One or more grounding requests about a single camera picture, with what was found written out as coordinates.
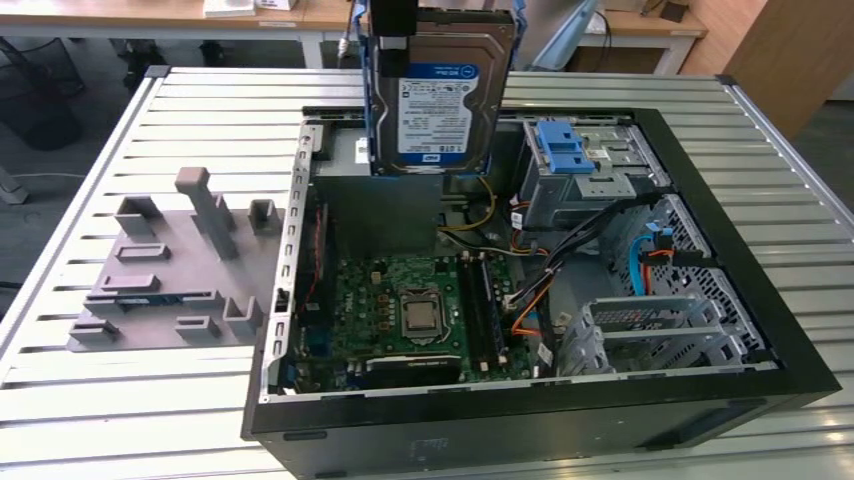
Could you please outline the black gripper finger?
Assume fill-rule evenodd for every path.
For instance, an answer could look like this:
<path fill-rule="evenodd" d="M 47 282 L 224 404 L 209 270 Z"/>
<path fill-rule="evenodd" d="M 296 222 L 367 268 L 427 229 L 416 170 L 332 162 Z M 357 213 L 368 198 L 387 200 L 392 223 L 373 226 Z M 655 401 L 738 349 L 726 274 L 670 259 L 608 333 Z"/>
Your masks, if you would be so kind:
<path fill-rule="evenodd" d="M 368 2 L 372 61 L 380 76 L 403 76 L 409 65 L 409 39 L 416 34 L 418 1 Z"/>

